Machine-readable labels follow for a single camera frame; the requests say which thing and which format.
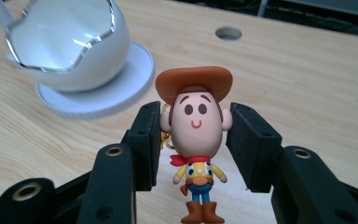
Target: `figurine face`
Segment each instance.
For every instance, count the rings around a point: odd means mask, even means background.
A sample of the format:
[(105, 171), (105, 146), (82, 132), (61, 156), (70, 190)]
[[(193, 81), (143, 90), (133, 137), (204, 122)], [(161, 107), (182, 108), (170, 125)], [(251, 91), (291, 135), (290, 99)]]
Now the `figurine face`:
[(175, 150), (186, 158), (212, 158), (220, 148), (223, 131), (231, 127), (231, 123), (222, 123), (217, 103), (209, 92), (179, 94), (173, 107), (171, 126), (167, 114), (161, 117), (161, 129), (171, 133)]

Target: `round white base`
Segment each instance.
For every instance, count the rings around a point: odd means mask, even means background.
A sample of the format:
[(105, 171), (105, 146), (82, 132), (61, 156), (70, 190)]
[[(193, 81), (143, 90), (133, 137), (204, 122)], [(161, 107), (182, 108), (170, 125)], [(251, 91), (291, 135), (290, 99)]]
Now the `round white base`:
[(150, 52), (131, 42), (128, 60), (109, 83), (93, 91), (55, 91), (37, 83), (40, 99), (54, 113), (66, 119), (99, 119), (124, 110), (140, 99), (153, 80), (154, 65)]

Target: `wood grain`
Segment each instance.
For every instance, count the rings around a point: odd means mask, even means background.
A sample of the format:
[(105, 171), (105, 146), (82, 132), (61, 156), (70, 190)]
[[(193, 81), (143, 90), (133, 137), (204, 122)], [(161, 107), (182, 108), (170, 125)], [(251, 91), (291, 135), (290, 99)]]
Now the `wood grain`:
[[(358, 188), (358, 37), (269, 21), (207, 7), (162, 0), (117, 0), (131, 39), (145, 45), (156, 74), (174, 67), (220, 65), (234, 75), (222, 103), (253, 107), (283, 137), (283, 146), (317, 152), (343, 182)], [(25, 0), (7, 7), (18, 18)], [(235, 27), (236, 41), (215, 36)], [(154, 87), (132, 107), (96, 120), (61, 119), (35, 92), (35, 83), (6, 60), (0, 27), (0, 195), (30, 177), (56, 187), (92, 167), (101, 147), (119, 142), (141, 105), (159, 100)], [(178, 223), (185, 198), (172, 184), (174, 151), (161, 151), (158, 185), (138, 193), (139, 223)], [(227, 174), (211, 198), (227, 223), (273, 223), (269, 194), (246, 191), (238, 168), (222, 145), (214, 163)]]

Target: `brown boot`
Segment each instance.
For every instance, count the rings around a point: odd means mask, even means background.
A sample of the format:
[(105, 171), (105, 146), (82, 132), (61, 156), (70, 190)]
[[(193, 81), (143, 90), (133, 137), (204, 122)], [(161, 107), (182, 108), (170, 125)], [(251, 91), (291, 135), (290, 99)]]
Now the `brown boot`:
[(204, 223), (225, 223), (225, 220), (217, 216), (216, 211), (217, 203), (207, 202), (202, 205), (202, 217)]
[(201, 204), (195, 201), (186, 203), (188, 216), (182, 218), (182, 223), (201, 223), (202, 222), (202, 207)]

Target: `figurine hand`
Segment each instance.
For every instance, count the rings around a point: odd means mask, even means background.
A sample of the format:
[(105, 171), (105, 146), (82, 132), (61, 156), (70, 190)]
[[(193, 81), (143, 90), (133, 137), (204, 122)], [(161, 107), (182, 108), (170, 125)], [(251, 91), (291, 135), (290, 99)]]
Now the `figurine hand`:
[(173, 184), (175, 184), (175, 185), (176, 185), (176, 184), (179, 184), (179, 182), (180, 182), (179, 176), (175, 175), (175, 176), (173, 177), (172, 182), (173, 182)]
[(222, 181), (222, 183), (227, 183), (227, 176), (226, 175), (222, 175), (220, 176), (220, 181)]

